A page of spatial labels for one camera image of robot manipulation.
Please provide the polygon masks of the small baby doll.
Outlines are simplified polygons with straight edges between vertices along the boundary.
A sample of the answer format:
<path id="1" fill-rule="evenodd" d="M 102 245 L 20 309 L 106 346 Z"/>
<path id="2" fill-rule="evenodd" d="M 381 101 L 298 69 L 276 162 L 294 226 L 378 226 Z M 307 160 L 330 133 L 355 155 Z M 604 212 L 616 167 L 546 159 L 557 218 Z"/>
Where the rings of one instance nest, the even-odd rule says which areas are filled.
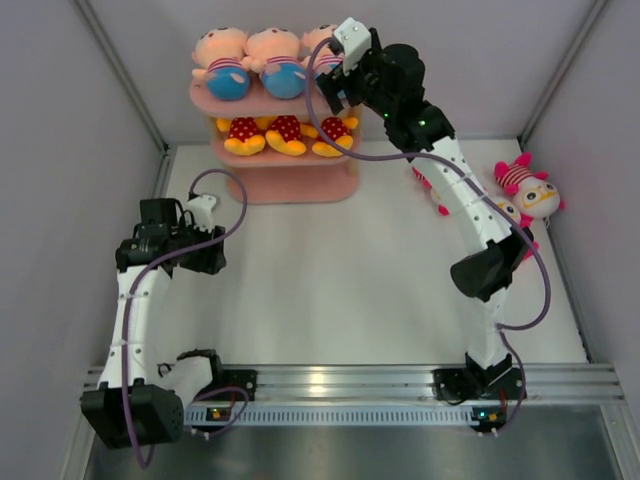
<path id="1" fill-rule="evenodd" d="M 325 24 L 304 33 L 301 39 L 301 46 L 313 53 L 314 49 L 324 39 L 332 37 L 336 28 L 336 24 Z M 312 62 L 314 79 L 317 79 L 322 73 L 330 73 L 342 61 L 342 54 L 334 54 L 328 46 L 323 46 L 316 59 Z"/>

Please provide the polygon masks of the yellow plush red dotted dress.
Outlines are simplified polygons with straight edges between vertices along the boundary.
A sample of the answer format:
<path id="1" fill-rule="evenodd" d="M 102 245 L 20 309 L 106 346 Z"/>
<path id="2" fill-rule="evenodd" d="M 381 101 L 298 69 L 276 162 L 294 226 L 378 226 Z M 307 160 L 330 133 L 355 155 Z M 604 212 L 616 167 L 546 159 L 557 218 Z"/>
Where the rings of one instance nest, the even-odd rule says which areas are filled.
<path id="1" fill-rule="evenodd" d="M 252 156 L 266 146 L 263 130 L 254 117 L 217 118 L 215 125 L 223 134 L 223 147 L 236 156 Z"/>

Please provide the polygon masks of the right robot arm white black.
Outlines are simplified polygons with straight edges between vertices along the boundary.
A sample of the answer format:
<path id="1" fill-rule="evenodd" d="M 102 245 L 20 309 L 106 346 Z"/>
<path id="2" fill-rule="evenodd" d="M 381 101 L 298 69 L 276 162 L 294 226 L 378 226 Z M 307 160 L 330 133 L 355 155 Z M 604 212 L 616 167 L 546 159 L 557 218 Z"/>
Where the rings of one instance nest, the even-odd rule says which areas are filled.
<path id="1" fill-rule="evenodd" d="M 320 44 L 340 58 L 316 80 L 331 111 L 363 105 L 383 120 L 387 138 L 398 150 L 392 157 L 406 159 L 426 178 L 468 250 L 449 272 L 476 309 L 468 326 L 469 345 L 463 367 L 435 372 L 437 399 L 523 400 L 526 377 L 505 335 L 504 303 L 514 273 L 533 245 L 531 232 L 489 197 L 468 165 L 454 127 L 426 99 L 426 67 L 414 47 L 382 46 L 375 29 L 353 18 Z"/>

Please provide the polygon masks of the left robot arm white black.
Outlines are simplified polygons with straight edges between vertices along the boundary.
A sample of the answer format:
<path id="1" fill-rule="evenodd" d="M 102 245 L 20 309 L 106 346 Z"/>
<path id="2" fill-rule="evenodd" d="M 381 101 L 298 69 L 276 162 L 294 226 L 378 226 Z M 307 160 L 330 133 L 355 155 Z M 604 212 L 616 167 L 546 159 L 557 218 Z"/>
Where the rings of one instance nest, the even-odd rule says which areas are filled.
<path id="1" fill-rule="evenodd" d="M 175 269 L 215 275 L 226 265 L 224 227 L 215 224 L 216 196 L 192 194 L 140 202 L 140 221 L 116 249 L 117 313 L 109 355 L 81 411 L 110 449 L 172 443 L 184 411 L 198 395 L 219 397 L 226 376 L 212 348 L 167 316 Z"/>

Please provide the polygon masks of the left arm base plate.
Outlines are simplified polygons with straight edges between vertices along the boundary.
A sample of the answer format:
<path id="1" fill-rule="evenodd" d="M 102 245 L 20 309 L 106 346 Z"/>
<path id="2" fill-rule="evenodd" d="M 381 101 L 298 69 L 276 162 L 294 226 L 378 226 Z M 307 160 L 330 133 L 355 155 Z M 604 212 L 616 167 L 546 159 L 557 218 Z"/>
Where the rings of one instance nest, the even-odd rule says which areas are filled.
<path id="1" fill-rule="evenodd" d="M 231 368 L 214 374 L 213 380 L 201 389 L 196 399 L 243 401 L 244 396 L 239 390 L 247 393 L 250 401 L 255 399 L 258 372 L 254 369 Z M 226 390 L 223 393 L 212 395 L 212 392 L 228 388 L 236 388 L 236 391 Z"/>

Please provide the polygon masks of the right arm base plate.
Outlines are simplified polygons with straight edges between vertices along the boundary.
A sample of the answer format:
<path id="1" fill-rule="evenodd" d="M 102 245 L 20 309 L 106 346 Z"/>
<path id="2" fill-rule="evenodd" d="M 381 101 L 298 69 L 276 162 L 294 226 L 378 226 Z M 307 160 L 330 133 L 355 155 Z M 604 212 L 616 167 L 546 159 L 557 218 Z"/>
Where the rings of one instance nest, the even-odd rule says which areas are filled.
<path id="1" fill-rule="evenodd" d="M 468 368 L 441 368 L 433 372 L 435 398 L 450 404 L 472 400 L 517 400 L 522 372 L 510 368 L 496 379 L 482 379 Z"/>

